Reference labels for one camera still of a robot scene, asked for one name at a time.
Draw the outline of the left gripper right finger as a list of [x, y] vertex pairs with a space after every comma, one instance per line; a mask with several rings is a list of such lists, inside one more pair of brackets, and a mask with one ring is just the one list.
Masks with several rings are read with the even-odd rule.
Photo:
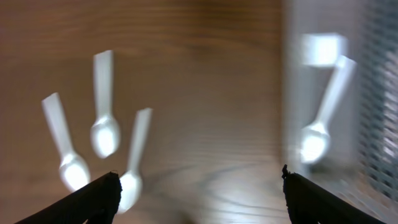
[[384, 224], [295, 172], [282, 168], [283, 193], [292, 224]]

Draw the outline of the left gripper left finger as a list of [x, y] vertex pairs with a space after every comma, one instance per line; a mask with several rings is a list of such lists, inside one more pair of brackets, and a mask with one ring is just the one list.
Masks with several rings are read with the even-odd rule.
[[121, 192], [118, 174], [108, 172], [17, 224], [112, 224]]

